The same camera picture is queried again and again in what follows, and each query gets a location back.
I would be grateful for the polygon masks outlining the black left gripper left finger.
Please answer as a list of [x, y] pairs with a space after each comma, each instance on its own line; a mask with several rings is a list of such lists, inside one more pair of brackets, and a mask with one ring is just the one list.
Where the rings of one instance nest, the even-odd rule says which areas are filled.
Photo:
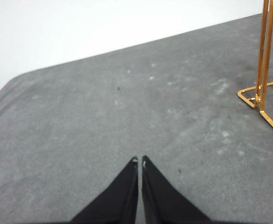
[[111, 184], [72, 220], [72, 224], [134, 224], [138, 204], [138, 159], [132, 157]]

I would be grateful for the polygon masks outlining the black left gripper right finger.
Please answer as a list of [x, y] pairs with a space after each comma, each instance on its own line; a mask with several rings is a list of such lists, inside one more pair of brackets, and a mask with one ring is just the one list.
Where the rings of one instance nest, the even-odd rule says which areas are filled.
[[205, 224], [211, 219], [163, 176], [148, 156], [142, 157], [142, 196], [148, 224]]

